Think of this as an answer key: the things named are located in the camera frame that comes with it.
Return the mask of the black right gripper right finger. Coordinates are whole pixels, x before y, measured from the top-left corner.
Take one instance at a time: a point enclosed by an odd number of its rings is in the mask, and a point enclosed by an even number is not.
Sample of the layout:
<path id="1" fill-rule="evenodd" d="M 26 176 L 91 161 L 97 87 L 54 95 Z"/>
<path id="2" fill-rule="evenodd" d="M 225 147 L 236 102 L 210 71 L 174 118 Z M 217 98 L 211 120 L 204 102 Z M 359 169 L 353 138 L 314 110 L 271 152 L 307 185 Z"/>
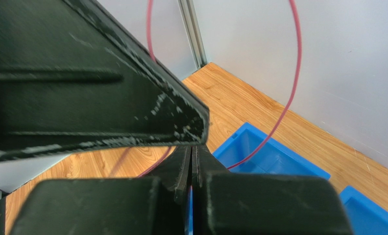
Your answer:
<path id="1" fill-rule="evenodd" d="M 351 235 L 330 182 L 321 177 L 234 173 L 204 145 L 192 147 L 196 235 Z"/>

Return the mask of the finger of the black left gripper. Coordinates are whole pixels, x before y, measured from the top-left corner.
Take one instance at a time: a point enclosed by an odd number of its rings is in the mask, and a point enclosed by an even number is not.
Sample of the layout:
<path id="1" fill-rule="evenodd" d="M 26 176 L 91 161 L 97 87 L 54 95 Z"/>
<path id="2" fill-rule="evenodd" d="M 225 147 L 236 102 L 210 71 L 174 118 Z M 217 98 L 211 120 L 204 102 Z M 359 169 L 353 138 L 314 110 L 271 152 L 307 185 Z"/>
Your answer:
<path id="1" fill-rule="evenodd" d="M 208 132 L 208 107 L 97 1 L 0 0 L 0 162 Z"/>

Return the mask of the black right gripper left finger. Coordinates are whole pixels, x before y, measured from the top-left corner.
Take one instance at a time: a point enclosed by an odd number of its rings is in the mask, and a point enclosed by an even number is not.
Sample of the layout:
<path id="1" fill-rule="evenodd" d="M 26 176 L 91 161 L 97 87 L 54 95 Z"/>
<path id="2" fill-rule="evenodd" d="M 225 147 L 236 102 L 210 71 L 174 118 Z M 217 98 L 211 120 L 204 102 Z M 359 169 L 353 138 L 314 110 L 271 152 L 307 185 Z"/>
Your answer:
<path id="1" fill-rule="evenodd" d="M 13 235 L 185 235 L 191 148 L 178 146 L 141 178 L 46 180 L 30 193 Z"/>

